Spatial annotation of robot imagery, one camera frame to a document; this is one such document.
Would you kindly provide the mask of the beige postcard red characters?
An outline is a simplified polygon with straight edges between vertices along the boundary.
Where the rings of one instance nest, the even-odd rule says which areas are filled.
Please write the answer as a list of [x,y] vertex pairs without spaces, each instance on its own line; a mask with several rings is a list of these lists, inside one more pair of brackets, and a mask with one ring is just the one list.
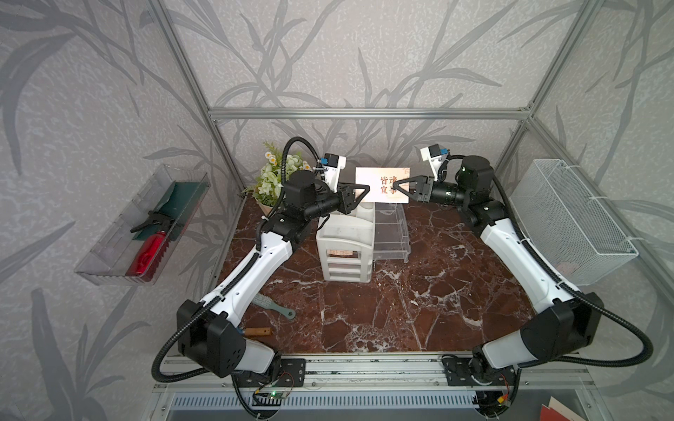
[[356,168],[356,183],[370,187],[363,203],[409,203],[409,198],[393,187],[409,177],[410,168]]

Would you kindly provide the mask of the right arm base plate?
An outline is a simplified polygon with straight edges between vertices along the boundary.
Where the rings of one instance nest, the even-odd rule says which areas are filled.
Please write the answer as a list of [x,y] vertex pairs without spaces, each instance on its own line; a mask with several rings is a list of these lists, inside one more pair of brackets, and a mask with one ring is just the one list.
[[441,364],[449,386],[514,386],[517,370],[513,367],[492,368],[476,357],[446,354]]

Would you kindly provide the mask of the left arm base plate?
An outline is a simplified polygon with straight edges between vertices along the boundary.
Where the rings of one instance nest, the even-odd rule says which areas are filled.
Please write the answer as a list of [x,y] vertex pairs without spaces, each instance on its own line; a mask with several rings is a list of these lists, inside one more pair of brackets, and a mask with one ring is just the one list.
[[275,384],[282,387],[301,387],[304,385],[307,360],[302,358],[277,358],[262,374],[252,371],[235,371],[233,379],[240,387],[263,387]]

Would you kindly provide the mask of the clear top drawer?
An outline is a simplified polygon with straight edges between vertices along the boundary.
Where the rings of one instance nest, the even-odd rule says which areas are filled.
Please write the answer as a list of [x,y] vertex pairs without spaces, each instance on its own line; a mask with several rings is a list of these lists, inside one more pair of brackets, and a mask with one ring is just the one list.
[[412,252],[407,217],[401,203],[375,205],[375,261],[409,262]]

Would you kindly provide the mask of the white plastic drawer organizer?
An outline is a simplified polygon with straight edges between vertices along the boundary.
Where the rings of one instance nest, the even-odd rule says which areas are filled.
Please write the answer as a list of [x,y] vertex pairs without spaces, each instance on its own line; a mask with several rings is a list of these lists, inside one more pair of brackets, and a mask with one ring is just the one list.
[[[333,212],[320,218],[316,241],[326,281],[370,282],[374,261],[375,204],[358,205],[349,215]],[[357,252],[357,257],[329,257],[328,250],[352,250]]]

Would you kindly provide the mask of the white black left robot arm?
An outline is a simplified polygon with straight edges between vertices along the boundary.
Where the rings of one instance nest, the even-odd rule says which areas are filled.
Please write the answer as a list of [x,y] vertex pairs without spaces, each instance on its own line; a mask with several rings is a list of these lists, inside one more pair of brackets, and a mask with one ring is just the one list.
[[253,298],[270,277],[300,248],[315,219],[333,212],[348,215],[366,198],[366,184],[339,183],[331,188],[308,170],[298,170],[284,184],[280,208],[263,219],[256,244],[215,289],[200,301],[185,301],[177,311],[177,331],[163,347],[198,364],[179,375],[161,372],[163,354],[154,360],[157,382],[178,382],[212,373],[224,378],[235,371],[265,374],[274,364],[276,352],[249,340],[238,326]]

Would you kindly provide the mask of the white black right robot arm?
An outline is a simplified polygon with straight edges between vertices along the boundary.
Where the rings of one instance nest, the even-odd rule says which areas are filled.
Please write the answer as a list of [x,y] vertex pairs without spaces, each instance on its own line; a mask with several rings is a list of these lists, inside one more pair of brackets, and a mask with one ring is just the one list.
[[581,294],[563,280],[523,238],[507,198],[491,196],[492,189],[502,187],[488,160],[463,157],[454,182],[419,175],[396,181],[392,187],[415,202],[455,207],[515,277],[535,310],[535,317],[519,330],[474,349],[475,371],[485,374],[557,361],[593,343],[602,301],[595,294]]

